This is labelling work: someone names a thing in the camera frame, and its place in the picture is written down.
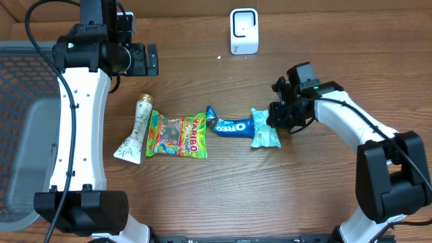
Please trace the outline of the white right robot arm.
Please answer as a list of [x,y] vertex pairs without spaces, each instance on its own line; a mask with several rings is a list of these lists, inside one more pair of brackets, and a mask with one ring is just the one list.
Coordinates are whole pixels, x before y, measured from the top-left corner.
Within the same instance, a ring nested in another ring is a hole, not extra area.
[[358,208],[319,242],[394,242],[385,236],[397,225],[431,221],[405,217],[431,204],[431,178],[421,137],[400,133],[361,109],[335,81],[322,82],[309,62],[291,67],[271,86],[278,102],[269,106],[268,125],[295,134],[314,121],[331,128],[356,151]]

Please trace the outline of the white tube with gold cap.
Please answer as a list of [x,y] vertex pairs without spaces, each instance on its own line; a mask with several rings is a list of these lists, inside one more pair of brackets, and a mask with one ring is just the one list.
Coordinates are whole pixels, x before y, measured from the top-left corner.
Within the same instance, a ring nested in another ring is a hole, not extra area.
[[134,125],[131,134],[122,142],[113,156],[134,164],[141,163],[144,137],[153,110],[153,97],[141,94],[136,102]]

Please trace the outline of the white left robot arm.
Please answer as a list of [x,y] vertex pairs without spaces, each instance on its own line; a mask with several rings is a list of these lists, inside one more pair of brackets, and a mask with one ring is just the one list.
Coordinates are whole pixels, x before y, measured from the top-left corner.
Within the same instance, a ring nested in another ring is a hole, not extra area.
[[57,155],[47,192],[35,211],[52,230],[91,242],[156,242],[153,229],[129,212],[127,194],[108,190],[103,167],[107,96],[113,78],[156,76],[154,45],[133,43],[134,15],[117,1],[79,1],[80,22],[45,57],[60,90]]

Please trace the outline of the mint green wipes pack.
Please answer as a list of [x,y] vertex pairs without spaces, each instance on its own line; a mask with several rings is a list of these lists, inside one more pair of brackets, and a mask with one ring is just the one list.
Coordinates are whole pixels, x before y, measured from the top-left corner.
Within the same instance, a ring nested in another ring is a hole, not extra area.
[[251,109],[254,122],[254,138],[252,140],[252,148],[260,147],[281,147],[279,137],[275,128],[267,124],[269,118],[269,110]]

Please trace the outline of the blue Oreo cookie pack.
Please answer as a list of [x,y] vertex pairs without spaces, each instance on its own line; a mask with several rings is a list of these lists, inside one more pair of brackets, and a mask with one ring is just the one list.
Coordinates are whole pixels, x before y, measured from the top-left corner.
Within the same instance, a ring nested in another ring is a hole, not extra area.
[[254,138],[253,118],[226,120],[218,118],[212,106],[207,107],[207,126],[218,136]]

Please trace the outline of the green Haribo candy bag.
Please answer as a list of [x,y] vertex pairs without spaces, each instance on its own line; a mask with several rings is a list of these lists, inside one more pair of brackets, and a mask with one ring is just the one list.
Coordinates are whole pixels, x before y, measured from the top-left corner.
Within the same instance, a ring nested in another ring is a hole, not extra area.
[[146,156],[156,154],[206,159],[206,113],[195,116],[169,118],[156,110],[151,113]]

